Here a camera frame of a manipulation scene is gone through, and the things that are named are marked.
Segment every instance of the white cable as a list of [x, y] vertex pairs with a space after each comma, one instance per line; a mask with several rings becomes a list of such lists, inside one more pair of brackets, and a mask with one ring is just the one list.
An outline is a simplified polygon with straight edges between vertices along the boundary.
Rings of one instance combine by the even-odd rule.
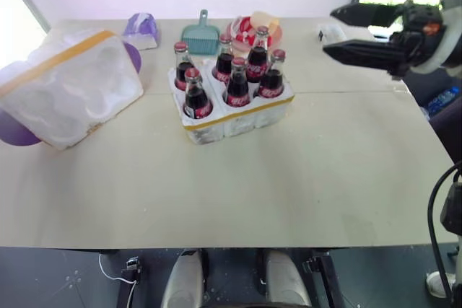
[[127, 281], [126, 279], [121, 278], [121, 277], [116, 277], [116, 278], [115, 278], [115, 277], [108, 276], [108, 275], [106, 274], [106, 272], [103, 270], [103, 265], [101, 265], [101, 254], [100, 254], [100, 256], [98, 257], [98, 262], [100, 263], [101, 272], [103, 272], [103, 274], [105, 275], [105, 277], [106, 277], [107, 279], [110, 279], [110, 280], [112, 280], [112, 281], [122, 281], [122, 282], [127, 283], [127, 284], [135, 284], [135, 283], [136, 283], [136, 281]]
[[127, 308], [130, 308], [131, 296], [133, 295], [133, 291], [135, 290], [135, 285], [136, 285], [136, 281], [133, 283], [133, 286], [131, 287], [130, 294], [128, 296], [128, 301], [127, 301]]

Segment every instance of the white table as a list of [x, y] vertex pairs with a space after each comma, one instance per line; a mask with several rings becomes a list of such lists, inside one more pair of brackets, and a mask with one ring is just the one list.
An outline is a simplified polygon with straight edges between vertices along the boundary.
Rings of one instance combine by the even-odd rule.
[[[326, 20], [282, 20], [296, 92], [287, 117], [206, 146], [188, 140], [166, 79], [191, 21], [159, 21], [160, 48], [142, 53], [146, 94], [116, 119], [66, 151], [0, 143], [0, 246], [429, 243], [427, 199], [451, 161], [402, 83], [321, 52], [315, 27]], [[125, 22], [61, 29], [82, 25], [121, 32]], [[455, 239], [435, 226], [441, 242]]]

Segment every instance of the black cable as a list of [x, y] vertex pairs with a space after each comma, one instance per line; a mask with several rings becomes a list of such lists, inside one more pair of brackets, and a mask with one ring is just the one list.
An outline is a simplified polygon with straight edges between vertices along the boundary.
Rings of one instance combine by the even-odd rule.
[[462, 170], [462, 161], [455, 163], [437, 181], [435, 187], [433, 188], [432, 194], [430, 195], [427, 209], [428, 231], [430, 233], [430, 239], [432, 240], [433, 255], [435, 256], [435, 262], [438, 268], [438, 272], [440, 272], [440, 277], [443, 283], [443, 288], [445, 289], [446, 298], [449, 300], [451, 300], [452, 290], [449, 286], [448, 277], [446, 276], [445, 266], [443, 264], [443, 259], [441, 258], [440, 248], [438, 247], [438, 243], [436, 241], [435, 226], [433, 225], [433, 205], [435, 204], [436, 195], [438, 194], [438, 190], [440, 189], [442, 183], [446, 180], [446, 178], [450, 176], [451, 173], [453, 173], [457, 169]]
[[457, 172], [454, 174], [453, 183], [457, 182], [460, 176], [462, 176], [462, 169], [457, 170]]

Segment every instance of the red label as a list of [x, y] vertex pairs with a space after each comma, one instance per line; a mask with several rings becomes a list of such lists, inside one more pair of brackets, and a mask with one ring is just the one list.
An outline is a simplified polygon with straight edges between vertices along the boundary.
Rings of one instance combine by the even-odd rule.
[[260, 86], [258, 88], [258, 95], [260, 95], [261, 97], [266, 97], [268, 99], [271, 99], [272, 97], [278, 97], [282, 93], [282, 88], [282, 85], [276, 89], [269, 89]]
[[190, 118], [194, 119], [201, 119], [205, 118], [212, 112], [212, 104], [210, 101], [207, 102], [207, 105], [201, 108], [193, 109], [191, 107], [188, 107], [185, 105], [185, 113], [188, 115]]
[[231, 74], [223, 74], [217, 71], [215, 78], [221, 82], [227, 83], [230, 80]]
[[249, 82], [259, 82], [260, 78], [266, 71], [266, 64], [263, 65], [248, 65], [247, 80]]
[[195, 119], [205, 118], [206, 116], [210, 114], [211, 111], [212, 111], [212, 104], [210, 102], [207, 102], [207, 105], [205, 105], [204, 107], [195, 109], [194, 111], [195, 116], [196, 116]]
[[250, 97], [248, 94], [243, 95], [242, 97], [233, 97], [232, 95], [228, 95], [226, 98], [226, 103], [229, 106], [233, 107], [242, 107], [246, 106], [250, 102]]
[[186, 90], [186, 82], [180, 81], [179, 79], [176, 79], [176, 80], [175, 80], [175, 86], [176, 86], [179, 90], [183, 90], [183, 91]]

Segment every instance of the purple object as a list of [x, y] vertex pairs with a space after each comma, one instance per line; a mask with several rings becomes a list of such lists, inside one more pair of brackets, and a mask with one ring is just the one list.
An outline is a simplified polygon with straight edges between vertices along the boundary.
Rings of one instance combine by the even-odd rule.
[[145, 12], [130, 17], [123, 31], [123, 36], [126, 41], [135, 45], [139, 50], [156, 48], [159, 42], [159, 30], [156, 21], [151, 14]]
[[159, 32], [157, 31], [154, 17], [147, 13], [138, 13], [130, 17], [125, 31], [123, 32], [123, 36], [134, 34], [150, 34], [157, 40]]
[[130, 56], [131, 62], [135, 66], [136, 72], [139, 74], [139, 71], [141, 70], [141, 54], [139, 54], [139, 51], [135, 48], [135, 46], [130, 45], [129, 43], [123, 43], [123, 45]]
[[[129, 43], [123, 43], [130, 56], [131, 62], [139, 73], [141, 68], [141, 55]], [[0, 140], [13, 146], [31, 146], [41, 142], [29, 129], [15, 120], [0, 108]]]
[[0, 140], [13, 146], [30, 146], [41, 140], [8, 113], [0, 109]]

